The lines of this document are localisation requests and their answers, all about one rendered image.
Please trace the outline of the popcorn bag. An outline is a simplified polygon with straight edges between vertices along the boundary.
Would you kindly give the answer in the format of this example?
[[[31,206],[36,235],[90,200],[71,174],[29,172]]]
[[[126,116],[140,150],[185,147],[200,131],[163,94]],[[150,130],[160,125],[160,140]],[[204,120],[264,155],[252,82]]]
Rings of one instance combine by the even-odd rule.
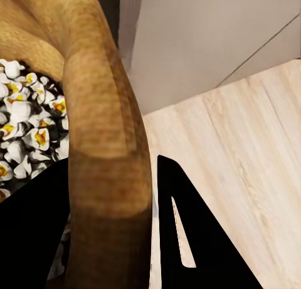
[[[149,289],[159,217],[149,144],[99,0],[0,0],[0,59],[65,99],[71,238],[44,289]]]

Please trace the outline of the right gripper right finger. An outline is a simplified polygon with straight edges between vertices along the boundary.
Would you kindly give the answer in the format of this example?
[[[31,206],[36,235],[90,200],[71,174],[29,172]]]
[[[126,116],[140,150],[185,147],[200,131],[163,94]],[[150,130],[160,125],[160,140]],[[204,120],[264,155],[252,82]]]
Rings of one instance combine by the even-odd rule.
[[[263,289],[181,165],[157,157],[162,289]],[[182,264],[172,197],[195,268]]]

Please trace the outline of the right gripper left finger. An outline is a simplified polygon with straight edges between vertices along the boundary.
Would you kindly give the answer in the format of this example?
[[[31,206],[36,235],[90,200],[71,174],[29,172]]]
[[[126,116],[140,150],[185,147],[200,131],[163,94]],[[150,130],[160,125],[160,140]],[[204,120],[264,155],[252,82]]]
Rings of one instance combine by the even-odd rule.
[[[0,202],[0,289],[44,289],[70,213],[68,157]]]

